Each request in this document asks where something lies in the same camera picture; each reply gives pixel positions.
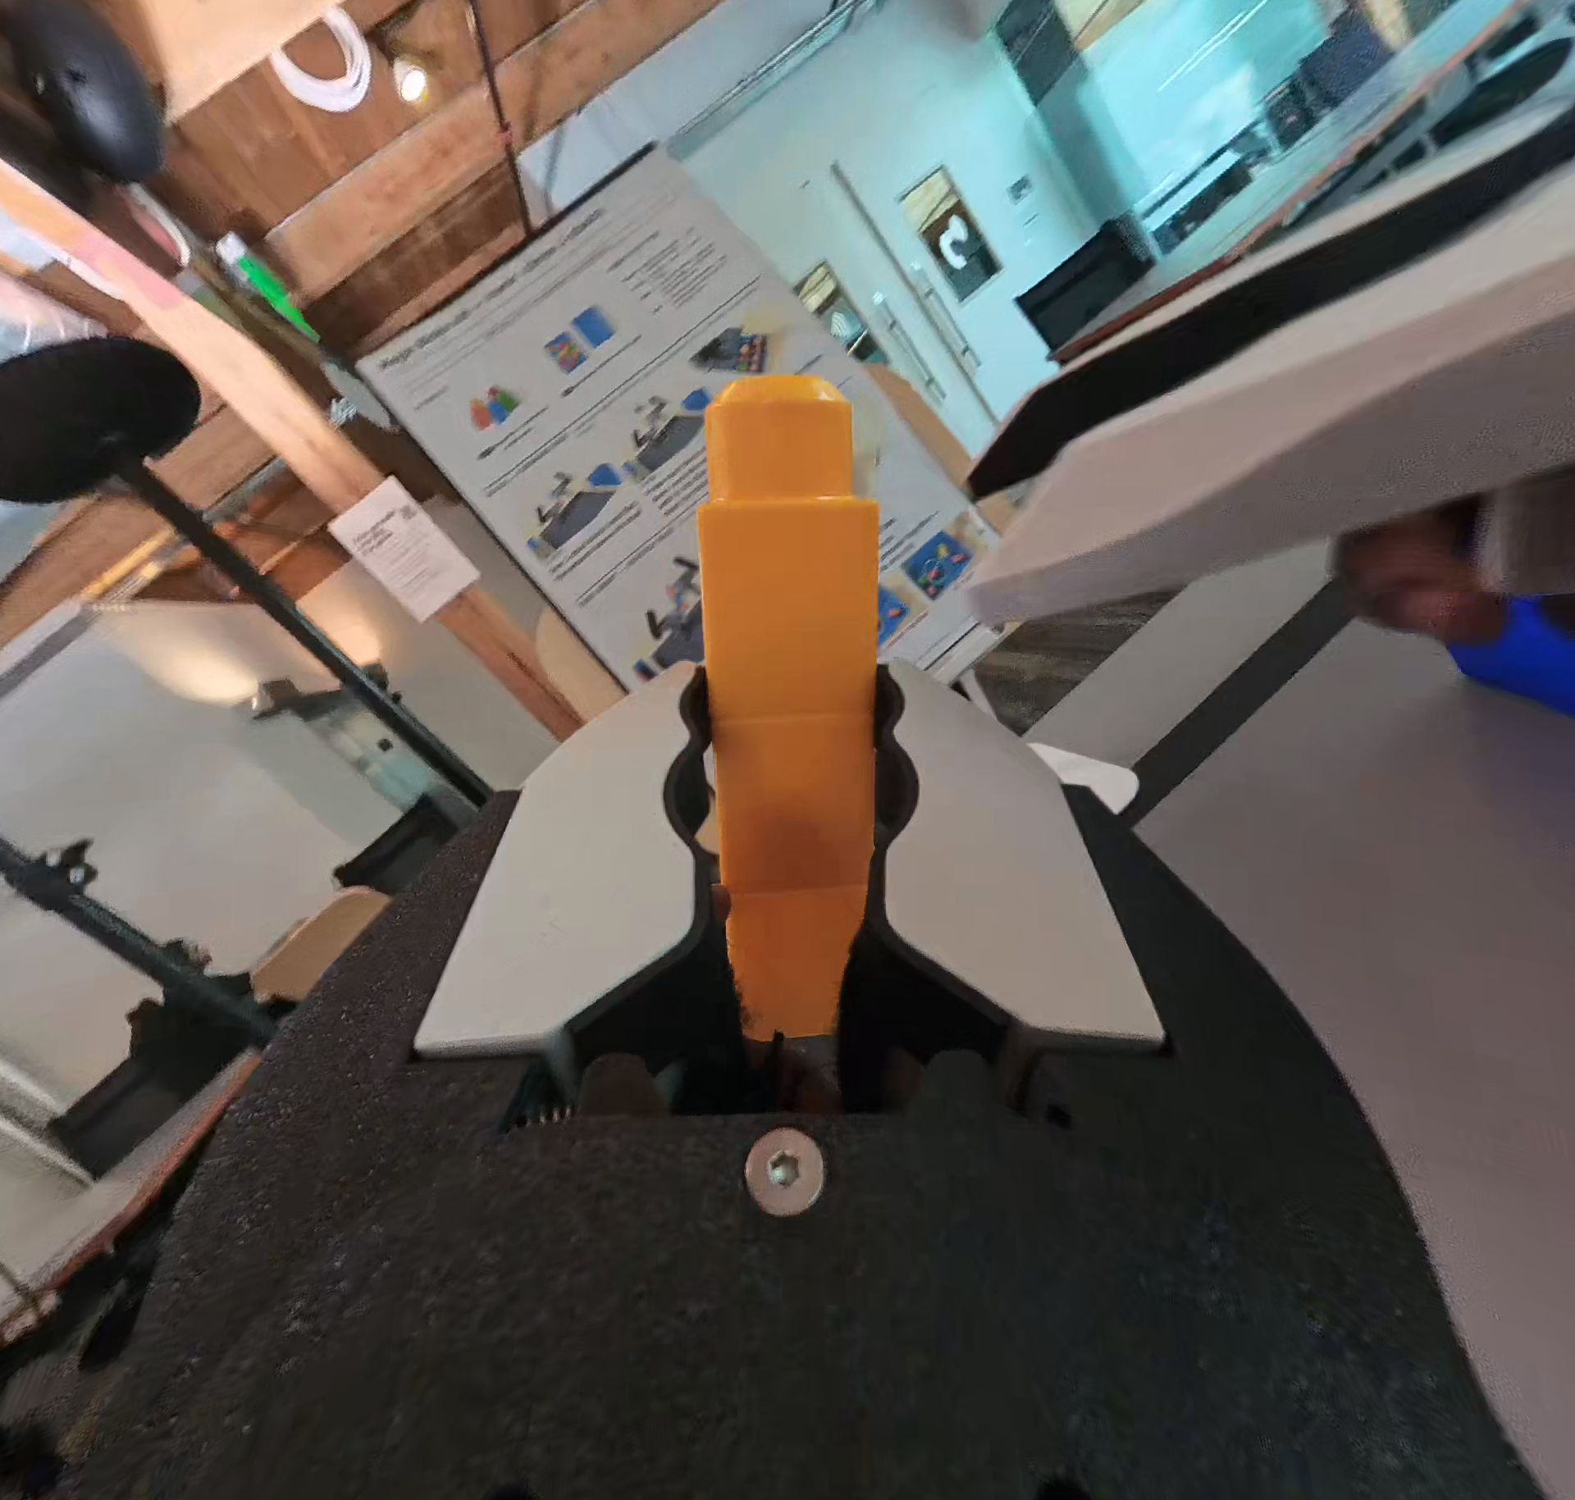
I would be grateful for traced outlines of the instruction poster on wooden board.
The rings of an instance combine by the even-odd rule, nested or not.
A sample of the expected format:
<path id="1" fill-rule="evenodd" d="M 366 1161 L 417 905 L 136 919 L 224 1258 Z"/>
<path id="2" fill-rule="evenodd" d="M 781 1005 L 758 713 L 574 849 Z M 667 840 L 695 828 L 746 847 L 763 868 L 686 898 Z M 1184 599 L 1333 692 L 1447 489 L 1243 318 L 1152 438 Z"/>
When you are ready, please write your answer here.
<path id="1" fill-rule="evenodd" d="M 705 415 L 820 378 L 881 510 L 879 654 L 957 684 L 1002 640 L 962 583 L 995 547 L 895 385 L 858 362 L 690 172 L 644 151 L 357 371 L 605 671 L 702 659 Z"/>

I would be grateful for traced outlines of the orange mega block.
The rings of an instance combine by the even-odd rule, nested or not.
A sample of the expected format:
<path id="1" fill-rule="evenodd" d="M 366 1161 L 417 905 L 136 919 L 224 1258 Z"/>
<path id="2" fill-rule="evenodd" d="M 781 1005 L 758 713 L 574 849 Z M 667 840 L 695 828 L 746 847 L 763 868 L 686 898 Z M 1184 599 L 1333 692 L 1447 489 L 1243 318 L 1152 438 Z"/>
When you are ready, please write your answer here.
<path id="1" fill-rule="evenodd" d="M 748 1038 L 821 1038 L 865 915 L 864 887 L 730 893 L 728 959 Z"/>
<path id="2" fill-rule="evenodd" d="M 867 884 L 876 828 L 871 710 L 725 722 L 712 754 L 719 870 L 732 894 Z"/>
<path id="3" fill-rule="evenodd" d="M 853 408 L 816 378 L 728 385 L 705 415 L 698 511 L 714 731 L 874 719 L 879 508 L 857 494 Z"/>

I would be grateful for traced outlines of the green exit sign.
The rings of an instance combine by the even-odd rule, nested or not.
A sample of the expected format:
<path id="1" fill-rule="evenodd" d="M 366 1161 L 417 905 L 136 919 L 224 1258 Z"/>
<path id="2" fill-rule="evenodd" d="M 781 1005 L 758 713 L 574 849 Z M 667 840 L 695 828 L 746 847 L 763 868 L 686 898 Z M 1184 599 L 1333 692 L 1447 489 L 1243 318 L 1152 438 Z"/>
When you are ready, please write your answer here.
<path id="1" fill-rule="evenodd" d="M 319 345 L 320 334 L 310 325 L 284 280 L 234 230 L 225 232 L 215 251 L 240 288 L 261 299 L 291 329 Z"/>

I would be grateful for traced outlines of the black dome-shaped object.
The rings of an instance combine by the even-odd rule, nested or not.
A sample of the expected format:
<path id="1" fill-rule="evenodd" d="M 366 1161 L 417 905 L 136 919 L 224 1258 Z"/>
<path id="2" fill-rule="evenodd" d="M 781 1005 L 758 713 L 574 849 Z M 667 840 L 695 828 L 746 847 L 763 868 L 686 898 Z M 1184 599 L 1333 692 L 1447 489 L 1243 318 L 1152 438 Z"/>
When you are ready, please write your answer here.
<path id="1" fill-rule="evenodd" d="M 166 165 L 166 120 L 145 69 L 88 0 L 2 0 L 4 48 L 57 157 L 113 186 Z"/>

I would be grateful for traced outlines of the black tripod stand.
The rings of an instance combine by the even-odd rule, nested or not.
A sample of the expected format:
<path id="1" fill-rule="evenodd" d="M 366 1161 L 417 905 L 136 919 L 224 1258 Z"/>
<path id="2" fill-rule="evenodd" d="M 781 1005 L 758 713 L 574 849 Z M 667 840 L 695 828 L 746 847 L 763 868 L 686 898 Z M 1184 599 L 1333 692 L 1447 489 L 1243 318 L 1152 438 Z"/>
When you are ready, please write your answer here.
<path id="1" fill-rule="evenodd" d="M 264 1049 L 278 1033 L 278 1021 L 261 1003 L 248 975 L 213 977 L 208 963 L 183 940 L 155 942 L 148 933 L 92 894 L 99 870 L 90 861 L 92 840 L 78 840 L 30 854 L 2 840 L 4 882 L 43 912 L 106 949 L 160 987 L 167 1005 L 245 1037 Z"/>

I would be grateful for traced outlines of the person's right hand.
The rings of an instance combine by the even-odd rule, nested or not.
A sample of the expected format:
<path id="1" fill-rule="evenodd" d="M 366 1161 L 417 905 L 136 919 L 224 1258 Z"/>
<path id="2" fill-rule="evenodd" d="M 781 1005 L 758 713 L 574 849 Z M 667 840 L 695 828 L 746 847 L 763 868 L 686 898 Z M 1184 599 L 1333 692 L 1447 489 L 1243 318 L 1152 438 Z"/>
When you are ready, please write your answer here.
<path id="1" fill-rule="evenodd" d="M 1479 506 L 1438 506 L 1342 538 L 1333 575 L 1352 615 L 1449 648 L 1496 641 L 1509 603 L 1477 568 Z"/>

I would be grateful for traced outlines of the black floor lamp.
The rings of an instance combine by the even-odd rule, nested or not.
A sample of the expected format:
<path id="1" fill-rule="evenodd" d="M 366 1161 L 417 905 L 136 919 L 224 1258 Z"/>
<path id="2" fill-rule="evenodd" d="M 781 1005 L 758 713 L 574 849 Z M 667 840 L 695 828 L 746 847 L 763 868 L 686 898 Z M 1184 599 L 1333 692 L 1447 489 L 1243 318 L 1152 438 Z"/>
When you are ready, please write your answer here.
<path id="1" fill-rule="evenodd" d="M 145 341 L 90 336 L 11 357 L 2 366 L 4 501 L 50 506 L 108 483 L 127 487 L 456 794 L 484 806 L 493 787 L 159 476 L 153 464 L 187 441 L 199 413 L 194 374 Z"/>

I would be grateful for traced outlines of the light wooden chair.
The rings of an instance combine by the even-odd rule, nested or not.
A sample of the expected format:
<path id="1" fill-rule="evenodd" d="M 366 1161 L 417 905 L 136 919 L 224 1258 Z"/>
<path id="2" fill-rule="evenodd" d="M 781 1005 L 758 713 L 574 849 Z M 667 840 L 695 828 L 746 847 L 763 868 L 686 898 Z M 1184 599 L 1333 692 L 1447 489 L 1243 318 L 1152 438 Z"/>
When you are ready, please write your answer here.
<path id="1" fill-rule="evenodd" d="M 342 889 L 255 966 L 248 980 L 262 1003 L 301 1003 L 329 968 L 384 915 L 391 896 L 366 886 Z"/>

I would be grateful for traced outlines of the black cabinet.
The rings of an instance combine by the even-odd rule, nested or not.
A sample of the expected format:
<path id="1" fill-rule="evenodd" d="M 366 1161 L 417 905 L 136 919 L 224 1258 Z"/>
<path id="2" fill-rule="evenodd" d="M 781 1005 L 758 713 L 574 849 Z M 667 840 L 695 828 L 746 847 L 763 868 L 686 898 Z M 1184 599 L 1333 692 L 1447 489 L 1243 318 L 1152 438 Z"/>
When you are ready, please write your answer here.
<path id="1" fill-rule="evenodd" d="M 1015 304 L 1048 353 L 1055 353 L 1113 308 L 1154 265 L 1143 225 L 1124 213 L 1104 222 L 1083 246 L 1022 292 Z"/>

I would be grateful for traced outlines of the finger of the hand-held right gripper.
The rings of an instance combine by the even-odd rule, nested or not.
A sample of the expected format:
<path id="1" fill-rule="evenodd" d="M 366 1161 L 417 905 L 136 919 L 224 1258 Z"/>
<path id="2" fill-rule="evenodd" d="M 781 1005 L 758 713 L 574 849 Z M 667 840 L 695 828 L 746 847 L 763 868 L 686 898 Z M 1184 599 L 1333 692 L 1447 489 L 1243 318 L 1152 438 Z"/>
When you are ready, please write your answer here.
<path id="1" fill-rule="evenodd" d="M 1431 169 L 1419 186 L 1375 192 L 1213 276 L 1036 388 L 969 473 L 971 497 L 1020 487 L 1096 427 L 1451 248 L 1568 169 L 1572 155 L 1572 137 L 1514 137 L 1502 151 L 1468 150 L 1461 167 Z"/>
<path id="2" fill-rule="evenodd" d="M 1572 462 L 1572 253 L 1458 246 L 1092 431 L 967 576 L 983 624 L 1184 587 Z"/>

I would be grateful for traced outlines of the white paper notice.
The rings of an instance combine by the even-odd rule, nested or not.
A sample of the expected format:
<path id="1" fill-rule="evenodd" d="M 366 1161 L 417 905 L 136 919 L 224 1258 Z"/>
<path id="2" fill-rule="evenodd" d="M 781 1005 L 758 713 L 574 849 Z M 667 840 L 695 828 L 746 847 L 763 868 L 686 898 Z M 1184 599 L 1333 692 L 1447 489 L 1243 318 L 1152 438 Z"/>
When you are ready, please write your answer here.
<path id="1" fill-rule="evenodd" d="M 480 583 L 480 569 L 394 476 L 336 515 L 327 531 L 417 624 Z"/>

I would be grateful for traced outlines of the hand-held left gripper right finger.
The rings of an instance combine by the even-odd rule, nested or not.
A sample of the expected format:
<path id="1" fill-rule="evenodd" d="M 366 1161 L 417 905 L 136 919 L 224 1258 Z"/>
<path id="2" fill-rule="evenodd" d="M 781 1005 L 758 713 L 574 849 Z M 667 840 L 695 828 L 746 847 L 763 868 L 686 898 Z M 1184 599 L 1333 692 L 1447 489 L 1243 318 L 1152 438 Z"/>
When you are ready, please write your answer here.
<path id="1" fill-rule="evenodd" d="M 878 673 L 864 1084 L 969 1052 L 1159 1054 L 1166 1030 L 1053 768 L 908 662 Z"/>

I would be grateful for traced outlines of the blue storage bin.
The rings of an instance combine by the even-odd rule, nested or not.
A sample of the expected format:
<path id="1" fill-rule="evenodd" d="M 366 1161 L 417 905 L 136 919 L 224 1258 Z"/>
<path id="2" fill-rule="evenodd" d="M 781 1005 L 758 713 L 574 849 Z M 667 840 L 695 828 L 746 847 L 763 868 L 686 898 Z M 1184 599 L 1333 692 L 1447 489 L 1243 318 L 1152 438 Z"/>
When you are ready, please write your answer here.
<path id="1" fill-rule="evenodd" d="M 1447 654 L 1468 680 L 1574 719 L 1572 596 L 1512 597 L 1500 633 Z"/>

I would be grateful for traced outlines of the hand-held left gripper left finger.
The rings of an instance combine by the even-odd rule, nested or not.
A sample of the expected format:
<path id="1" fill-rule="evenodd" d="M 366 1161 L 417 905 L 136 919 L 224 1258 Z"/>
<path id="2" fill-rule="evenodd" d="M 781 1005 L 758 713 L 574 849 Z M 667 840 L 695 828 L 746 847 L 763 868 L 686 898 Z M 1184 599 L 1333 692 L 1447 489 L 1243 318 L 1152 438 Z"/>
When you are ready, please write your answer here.
<path id="1" fill-rule="evenodd" d="M 602 1054 L 651 1072 L 700 1047 L 718 972 L 702 843 L 712 812 L 704 669 L 665 669 L 524 784 L 447 958 L 414 1052 L 538 1058 L 579 1082 Z"/>

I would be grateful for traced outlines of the wood-edged desk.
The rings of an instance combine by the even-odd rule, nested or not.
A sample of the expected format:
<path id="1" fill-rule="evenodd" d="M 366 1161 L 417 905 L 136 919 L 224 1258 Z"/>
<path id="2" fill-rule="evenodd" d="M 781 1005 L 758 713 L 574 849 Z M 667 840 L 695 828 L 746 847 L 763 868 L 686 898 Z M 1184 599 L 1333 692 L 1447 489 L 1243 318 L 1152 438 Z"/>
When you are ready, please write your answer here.
<path id="1" fill-rule="evenodd" d="M 199 1156 L 262 1054 L 247 1051 L 106 1175 L 88 1175 L 44 1140 L 4 1123 L 2 1342 L 41 1330 L 66 1289 L 148 1214 Z"/>

